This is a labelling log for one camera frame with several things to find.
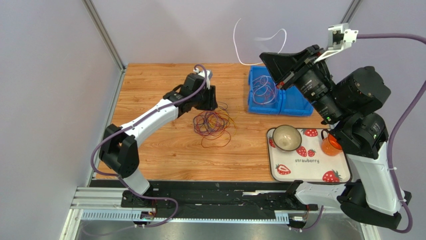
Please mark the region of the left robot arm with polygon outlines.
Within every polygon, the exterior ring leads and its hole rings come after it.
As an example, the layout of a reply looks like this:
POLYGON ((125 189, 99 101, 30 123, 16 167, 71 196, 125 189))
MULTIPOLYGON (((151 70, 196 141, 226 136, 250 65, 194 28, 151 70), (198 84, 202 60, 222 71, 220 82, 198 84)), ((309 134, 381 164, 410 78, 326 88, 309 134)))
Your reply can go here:
POLYGON ((116 126, 109 125, 103 135, 99 159, 139 195, 150 188, 139 169, 139 147, 154 132, 192 109, 212 111, 218 107, 216 88, 210 84, 210 70, 187 75, 183 84, 166 93, 149 111, 116 126))

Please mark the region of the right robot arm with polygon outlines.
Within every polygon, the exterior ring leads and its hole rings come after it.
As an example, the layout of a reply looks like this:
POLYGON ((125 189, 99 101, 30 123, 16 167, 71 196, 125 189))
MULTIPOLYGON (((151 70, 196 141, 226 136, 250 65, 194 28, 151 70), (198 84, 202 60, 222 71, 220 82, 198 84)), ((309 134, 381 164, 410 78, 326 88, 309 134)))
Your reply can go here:
POLYGON ((298 53, 263 52, 260 59, 280 90, 295 87, 331 125, 336 139, 359 179, 343 184, 311 184, 297 180, 294 197, 304 205, 339 208, 359 223, 398 229, 400 209, 411 193, 397 187, 388 164, 389 134, 377 113, 391 94, 373 66, 354 70, 334 82, 324 50, 317 45, 298 53))

